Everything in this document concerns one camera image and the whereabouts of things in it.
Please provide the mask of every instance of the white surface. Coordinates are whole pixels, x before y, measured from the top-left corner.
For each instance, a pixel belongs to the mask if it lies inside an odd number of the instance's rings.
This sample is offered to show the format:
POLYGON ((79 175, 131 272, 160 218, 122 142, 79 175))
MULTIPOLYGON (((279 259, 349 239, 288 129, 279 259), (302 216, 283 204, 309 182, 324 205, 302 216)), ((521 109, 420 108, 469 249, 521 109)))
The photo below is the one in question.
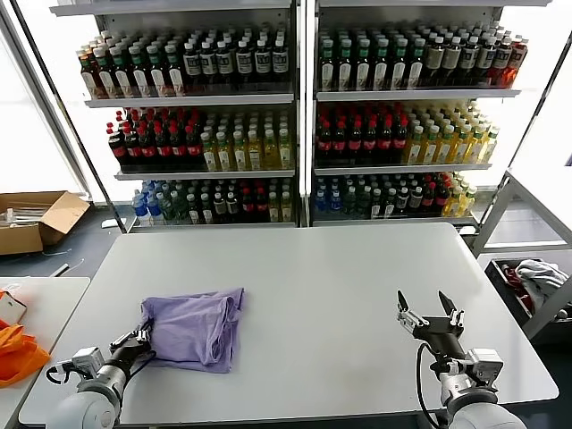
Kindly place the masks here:
POLYGON ((212 0, 123 0, 93 4, 63 4, 50 7, 50 12, 56 16, 74 16, 232 9, 286 9, 289 7, 290 0, 217 0, 215 2, 212 0))
MULTIPOLYGON (((462 345, 496 349, 506 362, 500 402, 558 395, 462 239, 443 223, 123 235, 54 358, 87 346, 107 349, 139 322, 148 296, 238 286, 247 292, 232 371, 145 368, 126 391, 124 425, 417 412, 419 341, 395 318, 397 289, 422 315, 443 314, 438 289, 467 311, 462 345), (415 264, 412 256, 419 256, 415 264)), ((437 408, 440 387, 424 362, 425 400, 437 408)), ((21 422, 42 425, 74 391, 74 383, 54 386, 40 377, 21 422)))
POLYGON ((461 98, 516 97, 520 89, 403 89, 397 91, 318 92, 318 101, 452 100, 461 98))
MULTIPOLYGON (((0 277, 0 290, 10 291, 28 307, 20 322, 24 332, 35 336, 46 351, 52 350, 88 285, 89 279, 84 277, 0 277)), ((37 376, 35 373, 0 389, 0 428, 15 422, 18 408, 37 376)))

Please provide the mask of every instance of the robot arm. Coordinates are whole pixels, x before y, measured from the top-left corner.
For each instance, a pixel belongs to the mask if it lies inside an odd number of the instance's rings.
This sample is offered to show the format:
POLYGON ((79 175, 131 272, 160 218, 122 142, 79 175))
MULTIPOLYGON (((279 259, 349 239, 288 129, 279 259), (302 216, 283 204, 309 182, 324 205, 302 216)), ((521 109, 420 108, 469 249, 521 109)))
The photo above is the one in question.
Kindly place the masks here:
POLYGON ((446 316, 420 316, 398 291, 398 315, 402 326, 414 338, 424 341, 417 352, 417 396, 425 416, 435 428, 421 395, 421 353, 427 348, 435 358, 430 368, 441 382, 441 403, 447 408, 450 429, 526 429, 518 417, 497 405, 494 382, 503 362, 493 349, 471 349, 458 342, 463 333, 464 311, 439 292, 446 316))
POLYGON ((98 348, 82 349, 76 355, 48 369, 52 383, 67 383, 70 373, 80 375, 78 392, 66 398, 51 415, 47 429, 111 429, 119 423, 123 393, 129 380, 155 356, 151 349, 153 320, 126 333, 110 346, 111 359, 104 362, 98 348), (147 357, 136 371, 131 368, 139 358, 147 357), (62 381, 53 374, 64 374, 62 381))

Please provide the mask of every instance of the cardboard box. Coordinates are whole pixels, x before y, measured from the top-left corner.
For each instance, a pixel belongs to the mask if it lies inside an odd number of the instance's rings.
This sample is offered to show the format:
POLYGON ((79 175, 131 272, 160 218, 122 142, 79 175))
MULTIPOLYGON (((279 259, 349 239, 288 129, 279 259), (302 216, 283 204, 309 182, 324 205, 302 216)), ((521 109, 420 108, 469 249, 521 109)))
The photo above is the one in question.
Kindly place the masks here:
POLYGON ((0 227, 0 255, 42 251, 45 245, 61 240, 89 208, 89 203, 65 190, 27 192, 0 194, 0 213, 8 207, 26 206, 27 203, 51 206, 39 223, 0 227))

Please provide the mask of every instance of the shelf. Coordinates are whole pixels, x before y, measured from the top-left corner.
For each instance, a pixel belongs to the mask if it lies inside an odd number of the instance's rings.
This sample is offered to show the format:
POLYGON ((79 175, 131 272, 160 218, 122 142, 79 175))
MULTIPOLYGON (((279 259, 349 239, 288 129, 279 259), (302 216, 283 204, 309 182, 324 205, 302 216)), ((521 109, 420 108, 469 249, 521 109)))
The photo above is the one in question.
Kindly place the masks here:
POLYGON ((186 11, 228 11, 237 9, 287 9, 290 0, 117 0, 91 4, 50 7, 56 16, 116 15, 186 11))
POLYGON ((377 6, 545 6, 552 0, 319 0, 320 7, 377 6))
POLYGON ((282 105, 294 101, 293 94, 245 94, 235 96, 149 97, 86 100, 86 105, 98 107, 159 107, 179 105, 282 105))
POLYGON ((224 224, 200 224, 200 225, 159 225, 159 226, 139 226, 133 225, 129 233, 133 232, 180 232, 189 230, 204 229, 237 229, 237 228, 295 228, 294 222, 272 222, 272 223, 224 223, 224 224))
POLYGON ((344 174, 393 174, 396 172, 460 172, 463 170, 488 170, 491 164, 432 164, 385 165, 383 167, 332 167, 315 168, 316 176, 342 176, 344 174))
POLYGON ((317 101, 448 100, 485 97, 516 97, 520 89, 411 89, 398 91, 318 92, 317 101))
POLYGON ((259 170, 255 172, 118 172, 118 181, 187 181, 193 179, 257 179, 294 177, 294 170, 259 170))

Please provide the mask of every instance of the bottle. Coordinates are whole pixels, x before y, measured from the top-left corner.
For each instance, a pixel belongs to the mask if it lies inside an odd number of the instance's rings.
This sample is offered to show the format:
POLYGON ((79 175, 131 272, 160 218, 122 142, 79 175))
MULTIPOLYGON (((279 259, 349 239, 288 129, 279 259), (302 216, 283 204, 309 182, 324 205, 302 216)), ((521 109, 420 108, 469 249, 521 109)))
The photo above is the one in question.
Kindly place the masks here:
POLYGON ((266 170, 278 170, 279 169, 279 156, 278 156, 278 146, 276 145, 276 139, 274 138, 273 130, 265 131, 265 169, 266 170))
POLYGON ((248 159, 253 171, 262 169, 262 144, 260 143, 255 130, 250 130, 248 132, 248 159))
POLYGON ((437 135, 439 134, 439 127, 431 125, 427 139, 424 139, 421 144, 421 152, 419 154, 420 164, 429 165, 433 161, 435 149, 437 148, 437 135))
POLYGON ((96 56, 97 64, 99 65, 99 79, 101 79, 104 84, 105 92, 109 98, 117 98, 117 88, 119 87, 119 82, 113 74, 113 67, 108 62, 108 58, 105 55, 105 49, 102 47, 96 47, 93 50, 93 55, 96 56))
POLYGON ((278 146, 280 149, 280 162, 283 170, 289 170, 292 168, 292 145, 290 143, 290 138, 288 137, 288 130, 282 128, 278 131, 279 140, 278 146))
POLYGON ((374 77, 372 79, 372 87, 374 91, 386 89, 386 72, 387 72, 387 46, 389 40, 387 38, 379 38, 377 40, 377 56, 375 58, 374 77))
POLYGON ((167 45, 164 47, 167 54, 167 62, 169 63, 169 81, 171 82, 169 95, 183 97, 185 95, 185 86, 183 83, 183 73, 177 46, 167 45))
POLYGON ((272 70, 275 81, 287 82, 289 80, 288 50, 284 47, 284 40, 278 38, 274 42, 272 51, 272 70))
POLYGON ((395 199, 397 191, 395 188, 389 188, 387 191, 387 198, 383 203, 383 219, 387 219, 393 215, 395 209, 395 199))
POLYGON ((333 78, 333 40, 324 40, 322 58, 320 60, 320 89, 324 92, 332 90, 333 78))
POLYGON ((219 161, 218 154, 211 141, 211 136, 208 132, 203 132, 200 135, 200 139, 203 142, 203 155, 205 157, 206 168, 209 172, 216 172, 218 170, 217 165, 219 161))
POLYGON ((405 72, 405 53, 408 49, 408 40, 406 38, 399 38, 397 40, 397 47, 395 49, 395 58, 393 59, 393 66, 391 68, 391 86, 392 91, 401 89, 403 81, 403 73, 405 72))
POLYGON ((266 47, 264 40, 257 41, 257 50, 254 55, 257 68, 257 79, 259 82, 269 82, 272 71, 272 57, 270 50, 266 47))
POLYGON ((415 89, 419 85, 419 78, 423 70, 423 52, 425 51, 425 39, 416 38, 414 42, 413 56, 408 64, 407 89, 415 89))
POLYGON ((189 209, 190 221, 193 225, 198 225, 201 223, 201 218, 198 210, 197 200, 194 194, 187 195, 187 204, 189 209))
POLYGON ((369 40, 362 38, 359 40, 359 54, 357 59, 356 91, 365 91, 369 86, 369 40))
POLYGON ((206 41, 203 42, 198 56, 200 57, 205 84, 212 86, 218 83, 218 66, 216 65, 216 55, 211 48, 211 44, 206 41))
POLYGON ((423 199, 423 189, 420 186, 416 186, 415 190, 411 192, 408 202, 408 211, 416 212, 421 206, 421 200, 423 199))
POLYGON ((452 125, 446 125, 441 139, 437 140, 437 148, 433 157, 434 164, 445 164, 451 149, 453 141, 453 131, 455 128, 452 125))
POLYGON ((125 98, 133 98, 133 89, 136 87, 133 78, 127 74, 127 67, 123 61, 122 49, 114 46, 109 49, 109 53, 114 59, 114 75, 119 84, 119 88, 125 98))
POLYGON ((455 85, 467 87, 472 85, 472 70, 475 67, 476 56, 479 50, 479 38, 469 38, 467 44, 461 49, 461 57, 458 60, 458 68, 455 76, 455 85))
POLYGON ((421 151, 421 138, 423 136, 423 127, 417 125, 413 129, 413 135, 409 142, 408 151, 405 151, 404 161, 407 165, 417 164, 419 152, 421 151))

